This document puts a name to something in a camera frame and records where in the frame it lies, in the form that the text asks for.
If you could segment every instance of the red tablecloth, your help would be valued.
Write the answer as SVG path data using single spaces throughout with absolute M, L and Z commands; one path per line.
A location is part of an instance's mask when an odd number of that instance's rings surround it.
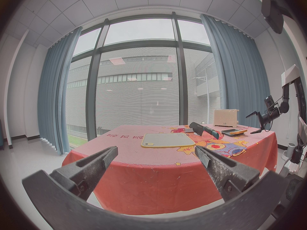
M 217 131 L 228 128 L 208 125 Z M 104 209 L 129 215 L 147 215 L 185 211 L 210 204 L 221 195 L 194 147 L 143 148 L 146 133 L 184 132 L 187 126 L 122 125 L 72 150 L 62 166 L 92 155 L 110 146 L 118 147 L 118 156 L 96 186 L 94 194 Z M 196 145 L 207 146 L 219 154 L 254 167 L 276 170 L 277 140 L 274 132 L 220 139 L 204 132 L 189 133 Z

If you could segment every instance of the floor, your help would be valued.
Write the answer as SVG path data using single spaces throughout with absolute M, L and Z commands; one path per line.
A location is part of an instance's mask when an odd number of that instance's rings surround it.
M 279 173 L 284 165 L 284 160 L 281 158 L 283 150 L 278 149 L 278 161 L 276 172 Z M 52 170 L 61 167 L 65 155 L 59 156 L 56 150 L 45 141 L 41 139 L 35 139 L 28 141 L 26 138 L 14 140 L 13 149 L 9 149 L 7 143 L 5 144 L 4 151 L 0 151 L 0 174 L 6 187 L 11 192 L 13 198 L 18 203 L 20 208 L 24 213 L 33 221 L 36 226 L 42 230 L 52 229 L 42 216 L 38 213 L 30 199 L 28 198 L 22 184 L 21 180 L 26 176 L 38 171 L 44 170 L 48 174 Z M 302 164 L 299 171 L 300 176 L 304 176 L 307 171 L 307 162 Z M 97 201 L 95 195 L 92 193 L 88 203 L 93 204 L 97 207 L 101 207 Z M 166 217 L 179 217 L 194 214 L 197 212 L 202 212 L 207 209 L 214 208 L 217 205 L 224 203 L 224 201 L 218 200 L 209 205 L 202 206 L 197 209 L 190 211 L 181 211 L 176 213 L 161 214 L 161 215 L 150 215 L 152 218 L 166 218 Z M 268 220 L 259 228 L 259 230 L 265 230 L 274 218 L 270 216 Z

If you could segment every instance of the cartoon character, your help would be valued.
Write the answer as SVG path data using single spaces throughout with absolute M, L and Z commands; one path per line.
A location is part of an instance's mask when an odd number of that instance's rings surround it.
M 172 128 L 171 130 L 171 133 L 184 133 L 184 132 L 185 132 L 185 128 L 177 128 L 177 129 Z M 215 137 L 213 137 L 207 132 L 203 132 L 202 136 L 199 136 L 198 134 L 192 133 L 192 132 L 186 133 L 186 135 L 189 136 L 189 138 L 191 138 L 191 140 L 193 140 L 196 145 L 207 147 L 208 149 L 214 150 L 218 152 L 220 155 L 223 155 L 229 158 L 232 156 L 238 156 L 247 150 L 246 144 L 248 142 L 244 140 L 241 140 L 241 141 L 238 140 L 235 143 L 230 143 L 230 142 L 222 140 L 224 137 L 224 134 L 222 134 L 219 131 L 217 132 L 220 135 L 219 139 L 216 139 Z M 180 147 L 179 149 L 177 149 L 177 151 L 182 151 L 186 155 L 193 154 L 194 156 L 196 156 L 195 147 Z

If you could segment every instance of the curtain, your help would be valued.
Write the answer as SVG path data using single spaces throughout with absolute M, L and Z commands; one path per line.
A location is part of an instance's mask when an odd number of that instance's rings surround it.
M 260 127 L 253 111 L 266 111 L 264 99 L 270 95 L 264 64 L 255 41 L 246 34 L 201 15 L 219 74 L 221 108 L 238 109 L 240 125 Z
M 45 58 L 37 100 L 40 137 L 55 146 L 58 154 L 70 152 L 65 117 L 66 85 L 72 54 L 82 27 L 48 49 Z

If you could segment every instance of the beige toaster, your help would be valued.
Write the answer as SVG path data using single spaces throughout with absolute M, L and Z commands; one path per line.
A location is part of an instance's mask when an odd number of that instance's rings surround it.
M 213 113 L 214 126 L 228 126 L 236 128 L 239 121 L 237 121 L 237 109 L 217 109 Z

